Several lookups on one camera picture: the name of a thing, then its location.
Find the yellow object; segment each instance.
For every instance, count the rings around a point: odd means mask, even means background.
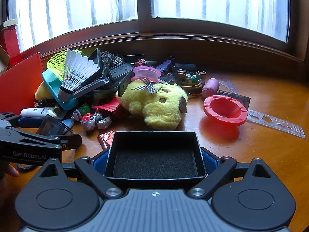
[[[54,98],[53,95],[50,93],[49,89],[47,88],[44,81],[38,87],[34,97],[37,101]]]
[[[131,90],[145,84],[141,80],[131,82],[121,98],[121,105],[133,115],[142,115],[150,127],[163,130],[174,130],[184,117],[188,97],[178,85],[154,84],[157,93],[150,94],[145,90]]]
[[[61,81],[63,80],[64,62],[66,58],[67,50],[58,52],[47,62],[46,67],[52,71]],[[75,50],[76,53],[83,53],[79,50]]]

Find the checkered bow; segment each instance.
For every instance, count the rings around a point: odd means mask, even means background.
[[[133,88],[131,90],[145,90],[147,89],[150,94],[157,93],[158,91],[153,87],[155,84],[160,84],[160,82],[150,82],[147,78],[140,78],[141,81],[145,83],[145,85]]]

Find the red bowl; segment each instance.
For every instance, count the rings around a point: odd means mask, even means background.
[[[234,126],[245,123],[248,116],[247,109],[239,101],[223,95],[213,95],[206,98],[204,112],[214,121]]]

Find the plush toy nose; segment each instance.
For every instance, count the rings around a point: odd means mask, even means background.
[[[181,96],[178,108],[181,113],[187,113],[187,102],[184,96]]]

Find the open black tray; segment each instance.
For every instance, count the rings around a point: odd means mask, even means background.
[[[195,132],[115,132],[104,175],[120,188],[191,188],[206,176]]]

